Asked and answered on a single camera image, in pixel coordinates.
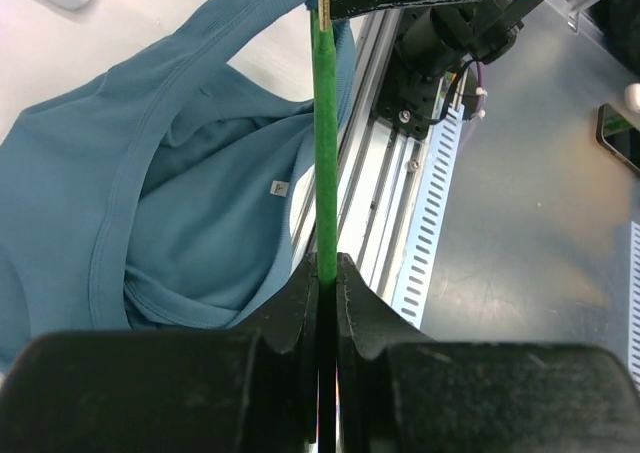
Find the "light blue tank top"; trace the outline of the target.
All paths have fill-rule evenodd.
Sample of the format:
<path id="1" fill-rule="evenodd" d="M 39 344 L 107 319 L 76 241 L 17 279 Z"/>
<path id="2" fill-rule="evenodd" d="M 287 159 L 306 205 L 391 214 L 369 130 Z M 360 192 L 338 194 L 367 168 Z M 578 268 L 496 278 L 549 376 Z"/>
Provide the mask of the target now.
<path id="1" fill-rule="evenodd" d="M 1 146 L 1 369 L 61 331 L 220 329 L 288 281 L 311 101 L 231 58 L 316 0 L 208 0 Z"/>

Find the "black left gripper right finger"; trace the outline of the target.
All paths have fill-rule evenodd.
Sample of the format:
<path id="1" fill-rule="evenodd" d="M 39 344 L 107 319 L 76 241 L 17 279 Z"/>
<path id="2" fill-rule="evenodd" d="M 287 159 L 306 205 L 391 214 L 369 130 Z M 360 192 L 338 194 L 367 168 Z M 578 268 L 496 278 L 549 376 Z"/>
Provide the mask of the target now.
<path id="1" fill-rule="evenodd" d="M 371 291 L 347 255 L 336 289 L 346 452 L 635 452 L 639 395 L 591 345 L 438 342 Z"/>

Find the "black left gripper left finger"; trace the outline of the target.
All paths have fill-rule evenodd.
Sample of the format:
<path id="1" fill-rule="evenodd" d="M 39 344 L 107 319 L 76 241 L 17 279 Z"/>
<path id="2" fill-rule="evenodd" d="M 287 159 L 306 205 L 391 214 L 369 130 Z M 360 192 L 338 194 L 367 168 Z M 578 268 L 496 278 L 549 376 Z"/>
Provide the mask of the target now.
<path id="1" fill-rule="evenodd" d="M 5 452 L 304 452 L 316 436 L 316 259 L 230 329 L 50 334 L 1 389 Z"/>

